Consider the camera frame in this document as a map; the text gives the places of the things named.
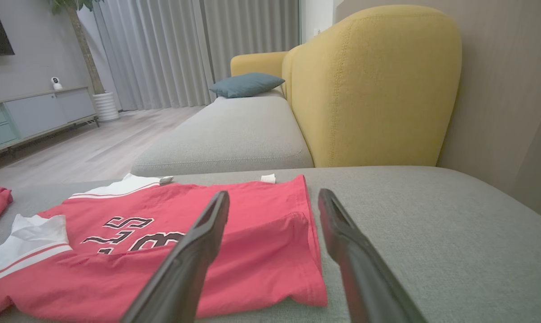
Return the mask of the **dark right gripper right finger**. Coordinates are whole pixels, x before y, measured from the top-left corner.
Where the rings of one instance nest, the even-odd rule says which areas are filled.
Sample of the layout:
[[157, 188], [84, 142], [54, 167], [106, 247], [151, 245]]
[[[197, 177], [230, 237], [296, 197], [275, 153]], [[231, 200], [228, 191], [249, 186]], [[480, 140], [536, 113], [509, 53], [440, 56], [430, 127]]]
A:
[[319, 192], [322, 233], [338, 264], [353, 323], [424, 323], [426, 319], [334, 192]]

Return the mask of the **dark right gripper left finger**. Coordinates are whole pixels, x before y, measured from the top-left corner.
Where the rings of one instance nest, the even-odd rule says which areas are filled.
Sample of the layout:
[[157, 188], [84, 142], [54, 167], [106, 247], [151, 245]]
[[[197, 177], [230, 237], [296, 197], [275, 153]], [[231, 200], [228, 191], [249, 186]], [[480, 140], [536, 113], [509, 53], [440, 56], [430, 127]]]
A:
[[217, 192], [121, 318], [122, 323], [193, 323], [207, 270], [219, 254], [229, 217]]

